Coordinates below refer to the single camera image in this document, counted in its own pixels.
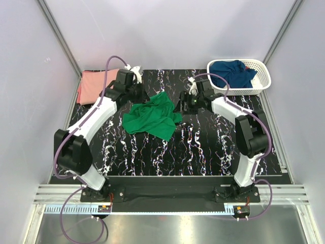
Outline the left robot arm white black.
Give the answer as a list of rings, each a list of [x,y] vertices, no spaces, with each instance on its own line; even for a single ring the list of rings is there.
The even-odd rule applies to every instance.
[[[150,100],[142,82],[142,68],[121,69],[87,113],[67,130],[54,134],[53,171],[57,178],[77,178],[83,187],[92,190],[98,201],[109,197],[107,179],[93,165],[89,147],[102,125],[128,102],[144,104]]]

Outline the green t shirt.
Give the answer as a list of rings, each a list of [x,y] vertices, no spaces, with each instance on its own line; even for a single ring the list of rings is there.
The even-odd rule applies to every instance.
[[[129,134],[147,132],[169,141],[182,122],[182,115],[174,113],[175,106],[166,92],[150,98],[145,104],[134,104],[130,112],[123,115],[122,126]]]

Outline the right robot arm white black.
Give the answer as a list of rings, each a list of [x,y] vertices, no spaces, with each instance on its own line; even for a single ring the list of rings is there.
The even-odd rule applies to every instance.
[[[262,110],[247,110],[230,101],[226,95],[217,94],[209,80],[195,81],[191,77],[189,83],[189,90],[180,93],[174,112],[190,115],[205,109],[224,117],[235,126],[235,143],[240,152],[240,161],[234,180],[225,190],[223,198],[243,201],[253,191],[260,160],[272,147],[265,113]]]

